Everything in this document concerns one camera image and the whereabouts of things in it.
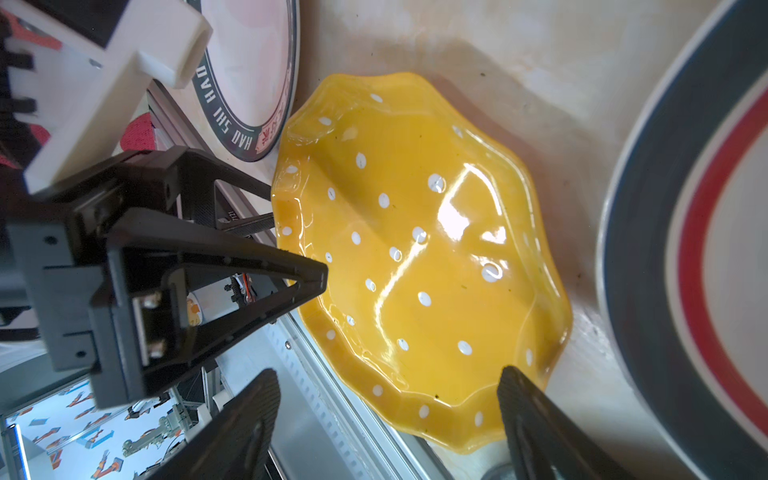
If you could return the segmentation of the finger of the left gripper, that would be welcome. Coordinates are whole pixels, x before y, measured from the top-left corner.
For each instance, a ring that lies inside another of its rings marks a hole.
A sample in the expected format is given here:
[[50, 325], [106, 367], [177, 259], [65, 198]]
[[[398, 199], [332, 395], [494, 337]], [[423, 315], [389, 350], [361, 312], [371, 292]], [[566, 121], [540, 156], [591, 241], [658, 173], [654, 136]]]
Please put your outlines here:
[[271, 213], [245, 205], [247, 193], [269, 200], [267, 183], [199, 149], [183, 150], [176, 165], [183, 219], [238, 237], [275, 227]]

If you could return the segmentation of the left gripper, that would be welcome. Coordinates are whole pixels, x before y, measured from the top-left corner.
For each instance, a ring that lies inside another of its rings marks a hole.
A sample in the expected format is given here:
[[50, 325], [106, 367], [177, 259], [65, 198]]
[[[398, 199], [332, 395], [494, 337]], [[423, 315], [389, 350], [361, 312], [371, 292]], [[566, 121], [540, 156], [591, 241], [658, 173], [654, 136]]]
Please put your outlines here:
[[54, 369], [87, 371], [101, 407], [159, 394], [327, 288], [320, 261], [179, 219], [184, 155], [122, 154], [43, 198], [1, 172], [1, 321], [35, 313]]

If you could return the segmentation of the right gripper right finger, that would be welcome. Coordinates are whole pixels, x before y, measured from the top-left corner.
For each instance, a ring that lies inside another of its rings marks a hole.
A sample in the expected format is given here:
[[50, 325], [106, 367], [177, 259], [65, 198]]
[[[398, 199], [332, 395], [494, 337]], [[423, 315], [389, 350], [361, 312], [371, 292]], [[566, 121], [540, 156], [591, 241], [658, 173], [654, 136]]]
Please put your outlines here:
[[502, 370], [497, 397], [516, 479], [631, 479], [514, 366]]

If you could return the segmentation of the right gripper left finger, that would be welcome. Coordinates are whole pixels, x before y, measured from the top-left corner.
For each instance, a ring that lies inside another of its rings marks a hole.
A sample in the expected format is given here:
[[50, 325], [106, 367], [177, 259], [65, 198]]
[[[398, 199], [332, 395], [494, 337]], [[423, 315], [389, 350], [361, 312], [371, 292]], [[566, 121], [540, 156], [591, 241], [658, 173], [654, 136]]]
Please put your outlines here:
[[278, 415], [277, 372], [265, 369], [151, 479], [261, 479]]

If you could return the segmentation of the white plate dark lettered rim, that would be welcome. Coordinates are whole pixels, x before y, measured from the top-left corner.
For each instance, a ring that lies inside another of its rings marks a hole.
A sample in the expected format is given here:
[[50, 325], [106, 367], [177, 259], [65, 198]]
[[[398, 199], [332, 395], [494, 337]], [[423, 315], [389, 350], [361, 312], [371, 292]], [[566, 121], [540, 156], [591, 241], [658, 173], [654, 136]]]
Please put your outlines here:
[[278, 143], [295, 95], [300, 5], [295, 0], [194, 0], [212, 28], [192, 79], [224, 149], [258, 162]]

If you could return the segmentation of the yellow polka dot plate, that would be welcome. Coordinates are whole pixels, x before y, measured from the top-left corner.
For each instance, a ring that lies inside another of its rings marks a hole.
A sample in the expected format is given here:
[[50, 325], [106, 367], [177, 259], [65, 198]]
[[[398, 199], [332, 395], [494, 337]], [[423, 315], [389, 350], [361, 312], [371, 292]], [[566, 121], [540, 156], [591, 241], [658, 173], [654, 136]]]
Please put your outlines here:
[[393, 428], [469, 454], [504, 435], [504, 368], [546, 387], [573, 313], [533, 179], [423, 77], [323, 80], [271, 205], [278, 246], [328, 269], [305, 328]]

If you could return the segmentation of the white plate green red rim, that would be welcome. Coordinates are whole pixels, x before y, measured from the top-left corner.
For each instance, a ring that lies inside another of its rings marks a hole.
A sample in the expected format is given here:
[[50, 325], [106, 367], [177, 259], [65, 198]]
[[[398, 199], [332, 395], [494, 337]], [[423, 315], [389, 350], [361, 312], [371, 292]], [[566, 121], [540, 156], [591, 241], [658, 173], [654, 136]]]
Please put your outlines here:
[[649, 96], [603, 206], [622, 369], [703, 479], [767, 475], [767, 5], [720, 3]]

